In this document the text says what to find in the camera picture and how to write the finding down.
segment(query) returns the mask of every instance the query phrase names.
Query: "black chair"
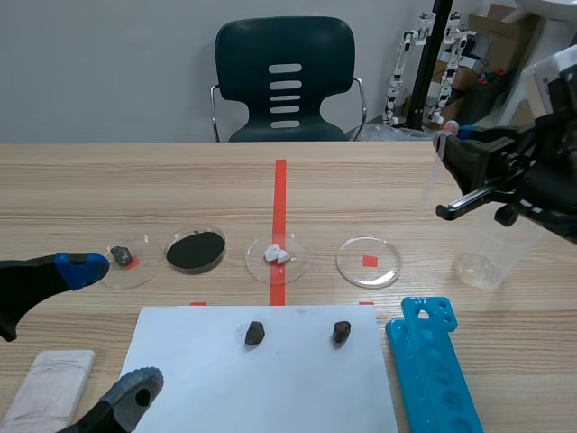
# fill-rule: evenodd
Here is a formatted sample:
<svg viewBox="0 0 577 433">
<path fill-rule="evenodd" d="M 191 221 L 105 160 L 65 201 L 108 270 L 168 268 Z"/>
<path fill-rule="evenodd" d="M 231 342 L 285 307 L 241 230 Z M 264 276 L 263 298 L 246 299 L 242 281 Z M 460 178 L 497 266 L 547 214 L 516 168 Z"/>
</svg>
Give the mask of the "black chair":
<svg viewBox="0 0 577 433">
<path fill-rule="evenodd" d="M 213 128 L 215 90 L 249 108 L 247 124 L 231 142 L 346 141 L 344 132 L 320 114 L 326 97 L 359 84 L 362 123 L 367 107 L 354 72 L 354 38 L 336 18 L 294 16 L 234 21 L 216 36 L 218 86 L 210 89 Z"/>
</svg>

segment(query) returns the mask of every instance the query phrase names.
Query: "black powder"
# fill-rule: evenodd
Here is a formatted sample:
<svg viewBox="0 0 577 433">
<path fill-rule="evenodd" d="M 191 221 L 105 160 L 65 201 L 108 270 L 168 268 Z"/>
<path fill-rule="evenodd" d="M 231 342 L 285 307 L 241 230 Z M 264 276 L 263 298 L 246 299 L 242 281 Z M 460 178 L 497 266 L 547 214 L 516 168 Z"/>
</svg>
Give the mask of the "black powder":
<svg viewBox="0 0 577 433">
<path fill-rule="evenodd" d="M 184 272 L 201 273 L 215 268 L 215 263 L 224 251 L 224 239 L 214 232 L 203 232 L 187 236 L 175 242 L 168 250 L 166 259 Z M 209 264 L 214 266 L 202 269 Z"/>
</svg>

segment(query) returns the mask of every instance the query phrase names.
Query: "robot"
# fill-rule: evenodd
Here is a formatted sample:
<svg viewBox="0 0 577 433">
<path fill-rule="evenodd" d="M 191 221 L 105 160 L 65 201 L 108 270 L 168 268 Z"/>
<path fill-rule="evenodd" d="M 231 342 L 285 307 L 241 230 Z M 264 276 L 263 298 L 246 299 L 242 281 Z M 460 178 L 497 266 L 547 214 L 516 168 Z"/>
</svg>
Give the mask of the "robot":
<svg viewBox="0 0 577 433">
<path fill-rule="evenodd" d="M 436 124 L 443 124 L 444 119 L 441 117 L 441 111 L 443 111 L 451 95 L 451 85 L 454 83 L 459 68 L 459 59 L 467 44 L 468 33 L 460 27 L 460 21 L 461 16 L 457 12 L 452 13 L 444 30 L 443 45 L 451 47 L 451 55 L 441 78 L 441 88 L 437 103 L 426 116 L 430 122 Z M 403 73 L 407 63 L 408 52 L 412 46 L 426 44 L 434 23 L 435 14 L 422 13 L 418 18 L 418 30 L 409 30 L 403 33 L 403 38 L 398 48 L 397 61 L 395 62 L 393 73 L 388 79 L 389 89 L 387 90 L 385 110 L 382 115 L 384 124 L 398 125 L 398 117 L 395 116 L 395 106 L 397 100 L 402 96 L 401 89 L 403 92 L 405 90 L 403 87 Z"/>
<path fill-rule="evenodd" d="M 527 217 L 577 244 L 577 46 L 526 69 L 523 79 L 536 115 L 523 127 L 461 127 L 439 134 L 434 146 L 463 197 L 436 214 L 454 220 L 497 201 L 495 219 L 511 226 Z M 43 300 L 103 279 L 99 254 L 56 254 L 0 262 L 0 336 L 16 339 L 18 321 Z M 162 373 L 144 368 L 123 376 L 78 423 L 60 433 L 128 433 L 159 395 Z"/>
</svg>

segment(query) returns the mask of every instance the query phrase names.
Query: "blue test tube rack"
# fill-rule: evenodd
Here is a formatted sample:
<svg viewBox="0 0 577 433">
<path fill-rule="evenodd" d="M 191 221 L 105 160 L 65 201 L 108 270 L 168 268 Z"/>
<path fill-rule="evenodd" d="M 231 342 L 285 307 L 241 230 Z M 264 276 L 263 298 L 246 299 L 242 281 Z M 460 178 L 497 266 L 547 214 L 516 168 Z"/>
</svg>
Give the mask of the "blue test tube rack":
<svg viewBox="0 0 577 433">
<path fill-rule="evenodd" d="M 449 337 L 457 328 L 449 299 L 404 298 L 401 307 L 405 318 L 386 329 L 411 432 L 483 433 Z"/>
</svg>

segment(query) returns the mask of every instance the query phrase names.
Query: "dark rock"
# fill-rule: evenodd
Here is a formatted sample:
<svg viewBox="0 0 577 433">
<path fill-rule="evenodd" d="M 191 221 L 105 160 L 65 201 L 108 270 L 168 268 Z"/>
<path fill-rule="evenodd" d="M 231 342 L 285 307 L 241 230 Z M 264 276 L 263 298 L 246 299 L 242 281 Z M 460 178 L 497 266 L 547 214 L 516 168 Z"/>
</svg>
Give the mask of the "dark rock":
<svg viewBox="0 0 577 433">
<path fill-rule="evenodd" d="M 333 329 L 333 340 L 340 345 L 351 334 L 351 324 L 347 321 L 336 322 Z"/>
<path fill-rule="evenodd" d="M 128 266 L 133 262 L 133 256 L 130 254 L 130 251 L 123 246 L 113 246 L 110 249 L 110 253 L 112 253 L 114 260 L 119 266 Z"/>
<path fill-rule="evenodd" d="M 264 338 L 264 326 L 261 322 L 251 322 L 249 330 L 246 331 L 244 343 L 246 345 L 259 345 Z"/>
</svg>

